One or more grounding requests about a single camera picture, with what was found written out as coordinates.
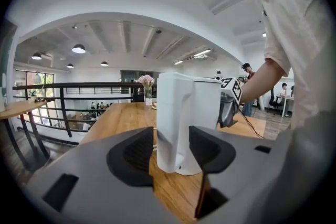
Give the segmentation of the person's white shirt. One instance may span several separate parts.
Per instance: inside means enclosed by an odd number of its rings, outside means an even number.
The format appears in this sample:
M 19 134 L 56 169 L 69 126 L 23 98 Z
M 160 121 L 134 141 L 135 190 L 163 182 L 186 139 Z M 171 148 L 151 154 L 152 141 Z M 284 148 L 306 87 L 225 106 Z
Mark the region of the person's white shirt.
M 326 0 L 262 0 L 265 57 L 293 72 L 291 127 L 336 109 L 336 24 Z

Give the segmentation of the black balcony railing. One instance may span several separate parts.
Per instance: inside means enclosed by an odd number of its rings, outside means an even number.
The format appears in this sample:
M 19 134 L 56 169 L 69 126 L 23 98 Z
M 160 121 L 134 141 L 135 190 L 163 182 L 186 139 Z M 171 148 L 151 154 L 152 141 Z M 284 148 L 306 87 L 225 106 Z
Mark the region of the black balcony railing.
M 130 94 L 130 88 L 123 87 L 72 87 L 65 88 L 66 94 Z

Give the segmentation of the person's right forearm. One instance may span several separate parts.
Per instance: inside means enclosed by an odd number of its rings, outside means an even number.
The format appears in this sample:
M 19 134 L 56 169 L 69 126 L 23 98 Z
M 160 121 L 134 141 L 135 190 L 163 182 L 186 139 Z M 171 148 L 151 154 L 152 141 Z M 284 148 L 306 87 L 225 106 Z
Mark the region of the person's right forearm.
M 246 103 L 264 95 L 285 75 L 285 71 L 280 65 L 267 58 L 252 78 L 242 86 L 240 102 Z

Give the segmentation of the black railing with wooden handrail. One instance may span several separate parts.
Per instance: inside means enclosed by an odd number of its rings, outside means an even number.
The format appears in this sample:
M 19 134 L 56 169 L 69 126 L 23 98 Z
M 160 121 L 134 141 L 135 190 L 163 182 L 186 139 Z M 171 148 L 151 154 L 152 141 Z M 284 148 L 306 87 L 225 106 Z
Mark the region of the black railing with wooden handrail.
M 123 87 L 130 94 L 66 94 L 72 87 Z M 47 102 L 33 110 L 41 136 L 67 145 L 78 145 L 103 112 L 112 105 L 135 105 L 135 118 L 140 126 L 156 126 L 156 111 L 144 103 L 143 85 L 137 82 L 63 82 L 14 86 L 16 100 L 29 100 L 31 89 L 36 97 Z

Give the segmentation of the glass vase with pink flowers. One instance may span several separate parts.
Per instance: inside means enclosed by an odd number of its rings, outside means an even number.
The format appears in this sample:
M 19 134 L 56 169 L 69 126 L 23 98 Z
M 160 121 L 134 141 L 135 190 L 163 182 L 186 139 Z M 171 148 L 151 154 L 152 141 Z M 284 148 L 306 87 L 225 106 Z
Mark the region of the glass vase with pink flowers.
M 150 75 L 146 74 L 146 75 L 140 76 L 138 79 L 138 82 L 143 85 L 145 105 L 151 108 L 152 101 L 153 101 L 152 87 L 154 85 L 154 79 Z

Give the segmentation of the white electric kettle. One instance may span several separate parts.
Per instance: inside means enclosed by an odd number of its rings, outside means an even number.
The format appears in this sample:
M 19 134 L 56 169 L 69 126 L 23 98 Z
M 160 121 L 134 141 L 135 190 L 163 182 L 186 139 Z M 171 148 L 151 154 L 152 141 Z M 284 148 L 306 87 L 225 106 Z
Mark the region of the white electric kettle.
M 166 173 L 185 176 L 201 172 L 190 150 L 190 126 L 214 130 L 221 99 L 221 82 L 177 72 L 162 73 L 157 83 L 156 155 Z

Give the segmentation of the desk with white legs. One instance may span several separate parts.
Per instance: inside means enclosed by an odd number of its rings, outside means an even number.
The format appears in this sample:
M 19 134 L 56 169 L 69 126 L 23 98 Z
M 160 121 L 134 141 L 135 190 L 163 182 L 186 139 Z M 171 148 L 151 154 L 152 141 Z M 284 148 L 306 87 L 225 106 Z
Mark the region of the desk with white legs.
M 287 101 L 288 100 L 293 101 L 294 97 L 286 96 L 286 97 L 282 97 L 282 98 L 283 98 L 283 110 L 282 110 L 281 117 L 283 118 L 285 116 L 285 108 L 286 108 L 286 105 L 287 105 Z

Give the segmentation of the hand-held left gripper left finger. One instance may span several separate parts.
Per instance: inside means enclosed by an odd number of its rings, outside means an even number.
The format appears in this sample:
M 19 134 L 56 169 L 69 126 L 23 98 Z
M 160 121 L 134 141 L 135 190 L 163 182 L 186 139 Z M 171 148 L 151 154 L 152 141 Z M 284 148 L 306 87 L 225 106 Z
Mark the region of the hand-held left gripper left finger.
M 29 200 L 50 224 L 180 224 L 156 198 L 153 128 L 84 143 L 38 173 Z

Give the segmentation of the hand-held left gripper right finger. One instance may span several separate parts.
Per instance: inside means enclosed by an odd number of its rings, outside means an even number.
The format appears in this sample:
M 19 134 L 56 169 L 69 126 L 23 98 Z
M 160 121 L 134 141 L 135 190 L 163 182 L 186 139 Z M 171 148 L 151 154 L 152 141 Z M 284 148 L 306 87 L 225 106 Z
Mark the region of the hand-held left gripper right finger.
M 283 224 L 316 219 L 331 184 L 331 113 L 275 140 L 191 126 L 202 172 L 195 217 L 205 224 Z

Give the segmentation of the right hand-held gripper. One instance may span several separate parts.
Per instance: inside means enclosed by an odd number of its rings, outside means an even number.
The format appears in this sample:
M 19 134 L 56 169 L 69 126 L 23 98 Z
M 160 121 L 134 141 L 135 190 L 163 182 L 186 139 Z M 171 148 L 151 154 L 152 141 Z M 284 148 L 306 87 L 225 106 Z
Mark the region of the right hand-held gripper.
M 234 116 L 239 110 L 242 89 L 235 77 L 222 78 L 221 82 L 221 98 L 224 102 L 230 103 L 233 106 L 233 111 L 223 110 L 219 113 L 218 123 L 220 128 L 224 128 L 231 127 L 238 122 L 234 120 Z

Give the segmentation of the black office chair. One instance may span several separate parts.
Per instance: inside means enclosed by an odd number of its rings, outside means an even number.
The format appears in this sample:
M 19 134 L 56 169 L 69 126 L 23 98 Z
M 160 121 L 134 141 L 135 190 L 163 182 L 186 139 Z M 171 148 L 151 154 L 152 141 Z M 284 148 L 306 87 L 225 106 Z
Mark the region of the black office chair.
M 269 108 L 273 108 L 274 114 L 277 109 L 282 108 L 282 104 L 278 103 L 277 100 L 279 99 L 278 97 L 275 97 L 274 95 L 274 89 L 270 90 L 270 100 L 269 100 Z

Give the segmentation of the round wooden table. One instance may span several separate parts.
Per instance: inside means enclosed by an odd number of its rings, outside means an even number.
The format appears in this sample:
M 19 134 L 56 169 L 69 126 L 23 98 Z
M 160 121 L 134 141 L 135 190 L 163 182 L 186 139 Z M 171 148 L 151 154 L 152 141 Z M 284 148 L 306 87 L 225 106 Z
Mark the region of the round wooden table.
M 50 151 L 45 148 L 42 142 L 42 139 L 36 127 L 36 123 L 34 121 L 34 116 L 32 114 L 33 110 L 37 108 L 41 108 L 42 106 L 46 104 L 47 104 L 46 101 L 30 102 L 26 100 L 26 101 L 13 102 L 13 103 L 8 104 L 6 109 L 3 112 L 0 112 L 0 122 L 4 123 L 8 137 L 11 141 L 11 144 L 16 154 L 21 160 L 24 168 L 28 170 L 29 172 L 34 172 L 42 168 L 50 158 Z M 33 131 L 33 135 L 35 136 L 35 139 L 38 144 L 37 146 L 34 144 L 31 136 L 29 135 L 29 131 L 28 131 L 25 119 L 24 119 L 25 113 L 28 114 L 29 122 L 32 128 L 32 131 Z M 31 150 L 26 155 L 23 155 L 23 153 L 21 152 L 15 140 L 14 133 L 9 123 L 10 118 L 14 118 L 18 115 L 20 116 L 26 138 L 31 148 Z

